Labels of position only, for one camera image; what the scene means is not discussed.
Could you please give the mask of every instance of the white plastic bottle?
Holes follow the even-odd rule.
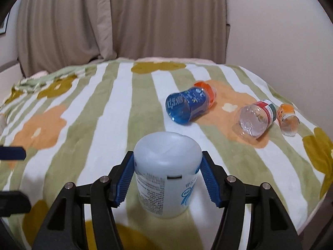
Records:
[[[134,148],[135,175],[142,207],[171,218],[189,206],[202,160],[199,144],[188,136],[155,132]]]
[[[263,100],[239,109],[235,122],[240,134],[245,137],[259,138],[276,119],[276,107],[269,100]]]

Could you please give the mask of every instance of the blue bottle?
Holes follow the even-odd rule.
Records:
[[[206,112],[215,98],[215,88],[199,81],[188,90],[169,95],[165,101],[165,109],[174,122],[186,124]]]

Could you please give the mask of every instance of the blue logo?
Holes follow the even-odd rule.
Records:
[[[181,196],[184,198],[183,201],[181,202],[181,205],[187,206],[189,204],[190,196],[193,192],[194,185],[190,188],[187,188]]]

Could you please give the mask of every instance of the blanket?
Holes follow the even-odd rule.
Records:
[[[203,80],[217,90],[214,106],[188,125],[174,123],[165,99]],[[290,103],[265,81],[240,66],[115,60],[71,66],[40,79],[24,79],[0,108],[7,127],[0,144],[23,146],[23,162],[0,161],[0,188],[21,190],[31,202],[25,215],[7,223],[31,249],[45,215],[64,185],[93,183],[121,163],[139,139],[158,131],[193,138],[214,162],[242,182],[272,185],[300,232],[332,183],[331,140],[295,107],[300,120],[294,137],[274,122],[256,144],[232,131],[244,105],[269,99]],[[245,209],[241,250],[246,249],[250,206]],[[210,249],[223,209],[210,201],[201,173],[189,208],[159,219],[140,205],[135,179],[125,201],[113,209],[125,249]],[[89,249],[96,249],[91,211],[85,207]]]

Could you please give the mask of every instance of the silver screw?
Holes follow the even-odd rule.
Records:
[[[65,184],[65,189],[69,190],[69,189],[72,189],[74,186],[74,183],[73,182],[67,182]]]
[[[106,183],[106,182],[108,182],[109,181],[109,176],[102,176],[100,179],[99,179],[99,181],[100,182],[102,182],[102,183]]]
[[[227,181],[229,181],[229,182],[235,182],[236,178],[234,176],[227,176]]]
[[[269,190],[270,189],[270,184],[265,182],[262,184],[262,187],[265,189],[265,190]]]

